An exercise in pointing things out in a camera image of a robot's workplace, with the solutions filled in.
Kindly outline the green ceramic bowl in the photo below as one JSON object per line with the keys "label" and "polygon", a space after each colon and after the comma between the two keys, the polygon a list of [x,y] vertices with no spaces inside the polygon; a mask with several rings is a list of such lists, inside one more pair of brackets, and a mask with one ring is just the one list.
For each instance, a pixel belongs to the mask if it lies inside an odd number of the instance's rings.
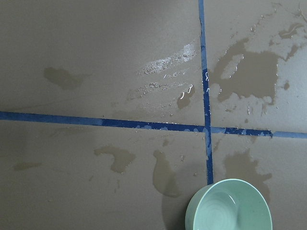
{"label": "green ceramic bowl", "polygon": [[187,230],[271,230],[272,217],[259,190],[240,179],[201,188],[185,214]]}

